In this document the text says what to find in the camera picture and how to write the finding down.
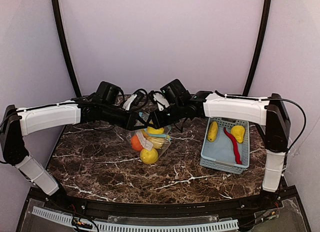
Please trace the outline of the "yellow mango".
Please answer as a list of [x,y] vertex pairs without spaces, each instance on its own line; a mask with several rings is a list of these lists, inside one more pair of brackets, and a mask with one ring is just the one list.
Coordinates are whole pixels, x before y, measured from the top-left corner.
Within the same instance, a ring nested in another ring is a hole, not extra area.
[[159,134],[164,134],[164,132],[165,132],[164,128],[155,129],[155,128],[150,127],[150,126],[147,127],[147,133],[149,133],[149,134],[159,135]]

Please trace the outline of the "clear zip bag blue zipper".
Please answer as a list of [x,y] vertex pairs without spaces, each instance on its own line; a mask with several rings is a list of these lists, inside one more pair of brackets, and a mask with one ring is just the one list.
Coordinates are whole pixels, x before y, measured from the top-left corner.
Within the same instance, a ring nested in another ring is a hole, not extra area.
[[130,131],[126,139],[144,164],[155,164],[171,145],[171,126]]

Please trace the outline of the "pale yellow potato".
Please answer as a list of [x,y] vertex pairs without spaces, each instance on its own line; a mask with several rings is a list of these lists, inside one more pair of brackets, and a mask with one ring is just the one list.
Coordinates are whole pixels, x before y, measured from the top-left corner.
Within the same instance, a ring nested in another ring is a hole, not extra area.
[[168,140],[163,137],[149,136],[147,140],[153,144],[154,149],[161,149],[169,143]]

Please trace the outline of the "orange fruit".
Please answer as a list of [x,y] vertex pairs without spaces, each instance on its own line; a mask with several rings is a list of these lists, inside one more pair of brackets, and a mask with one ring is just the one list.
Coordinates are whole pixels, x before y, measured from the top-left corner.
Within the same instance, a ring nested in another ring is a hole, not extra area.
[[137,152],[140,152],[141,150],[143,150],[143,146],[141,145],[141,142],[138,138],[137,135],[134,135],[131,140],[131,147],[133,150],[137,151]]

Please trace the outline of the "round yellow lemon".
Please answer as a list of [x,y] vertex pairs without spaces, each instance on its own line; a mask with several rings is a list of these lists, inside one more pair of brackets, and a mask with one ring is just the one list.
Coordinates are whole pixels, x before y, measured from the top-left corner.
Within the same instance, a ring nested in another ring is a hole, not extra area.
[[158,152],[154,148],[151,150],[143,149],[140,152],[140,159],[144,164],[154,164],[157,162],[158,158]]

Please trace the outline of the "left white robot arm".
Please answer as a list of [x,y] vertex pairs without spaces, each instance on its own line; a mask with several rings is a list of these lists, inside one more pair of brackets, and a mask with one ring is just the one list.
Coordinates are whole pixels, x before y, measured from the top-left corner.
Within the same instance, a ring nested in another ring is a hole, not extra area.
[[10,164],[27,176],[45,194],[52,196],[61,187],[56,179],[28,152],[24,137],[41,130],[94,121],[105,121],[128,131],[147,127],[136,110],[116,105],[120,87],[101,82],[96,92],[64,102],[31,108],[7,106],[0,124],[2,164]]

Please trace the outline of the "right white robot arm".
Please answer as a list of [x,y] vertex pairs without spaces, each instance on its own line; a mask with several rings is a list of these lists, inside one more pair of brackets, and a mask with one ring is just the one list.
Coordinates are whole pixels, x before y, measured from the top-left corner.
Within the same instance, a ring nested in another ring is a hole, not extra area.
[[163,86],[160,93],[169,106],[160,103],[160,108],[150,113],[148,121],[154,128],[196,117],[243,120],[265,127],[262,138],[267,156],[262,189],[276,192],[285,169],[285,157],[292,148],[286,99],[276,93],[269,97],[244,97],[198,91],[191,95],[178,79]]

